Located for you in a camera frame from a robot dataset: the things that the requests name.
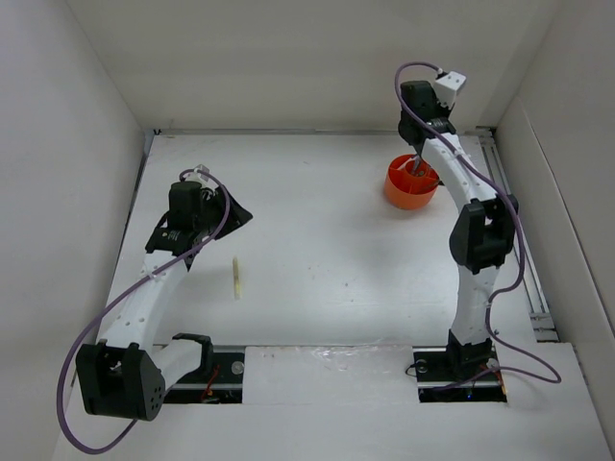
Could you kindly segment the yellow highlighter pen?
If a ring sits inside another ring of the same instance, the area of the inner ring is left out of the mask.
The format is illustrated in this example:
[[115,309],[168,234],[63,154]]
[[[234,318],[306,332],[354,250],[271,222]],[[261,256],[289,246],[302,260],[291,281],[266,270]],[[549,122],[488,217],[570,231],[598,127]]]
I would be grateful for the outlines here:
[[233,278],[234,278],[234,299],[236,301],[241,299],[241,279],[240,268],[237,256],[233,258]]

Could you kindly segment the black slim pen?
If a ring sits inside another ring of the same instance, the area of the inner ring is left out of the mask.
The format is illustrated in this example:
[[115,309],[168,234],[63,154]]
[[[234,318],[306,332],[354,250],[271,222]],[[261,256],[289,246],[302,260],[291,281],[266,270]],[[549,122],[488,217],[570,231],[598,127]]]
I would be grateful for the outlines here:
[[417,171],[419,170],[421,163],[422,163],[422,158],[419,155],[415,155],[413,157],[413,163],[412,163],[412,168],[411,168],[412,175],[417,175]]

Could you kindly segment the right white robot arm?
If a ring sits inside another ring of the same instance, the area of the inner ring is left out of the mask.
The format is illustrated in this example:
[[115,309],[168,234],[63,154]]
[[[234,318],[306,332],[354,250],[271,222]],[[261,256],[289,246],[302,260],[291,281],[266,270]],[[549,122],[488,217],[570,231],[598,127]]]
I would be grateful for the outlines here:
[[403,102],[398,132],[441,180],[458,210],[449,248],[458,269],[455,318],[443,352],[415,356],[422,381],[452,385],[482,372],[493,357],[485,327],[489,298],[506,256],[512,251],[515,226],[498,192],[464,152],[431,84],[410,81],[396,90]]

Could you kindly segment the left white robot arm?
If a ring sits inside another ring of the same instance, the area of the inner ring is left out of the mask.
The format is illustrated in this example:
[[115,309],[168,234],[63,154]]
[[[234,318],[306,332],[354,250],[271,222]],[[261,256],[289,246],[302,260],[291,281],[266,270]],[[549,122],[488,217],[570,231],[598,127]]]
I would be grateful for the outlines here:
[[174,182],[168,209],[145,245],[143,283],[120,301],[121,310],[94,345],[82,345],[76,368],[86,413],[152,421],[167,391],[185,376],[213,372],[208,336],[177,333],[160,350],[154,340],[171,296],[206,241],[219,240],[253,218],[223,187]]

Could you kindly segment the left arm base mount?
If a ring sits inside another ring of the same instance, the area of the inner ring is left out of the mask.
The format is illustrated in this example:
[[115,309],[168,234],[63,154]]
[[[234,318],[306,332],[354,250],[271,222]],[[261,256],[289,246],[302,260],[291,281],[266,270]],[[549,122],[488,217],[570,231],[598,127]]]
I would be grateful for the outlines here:
[[166,394],[164,402],[169,404],[241,404],[245,352],[245,347],[214,347],[210,371],[195,371],[181,378]]

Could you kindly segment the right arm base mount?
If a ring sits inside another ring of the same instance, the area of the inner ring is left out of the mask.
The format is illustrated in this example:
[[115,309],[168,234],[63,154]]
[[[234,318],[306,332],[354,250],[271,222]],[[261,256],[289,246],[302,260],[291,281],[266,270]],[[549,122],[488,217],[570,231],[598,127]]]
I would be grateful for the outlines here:
[[412,349],[406,374],[416,379],[420,403],[506,403],[501,374],[488,373],[498,366],[494,349],[469,365],[456,367],[445,347],[418,347]]

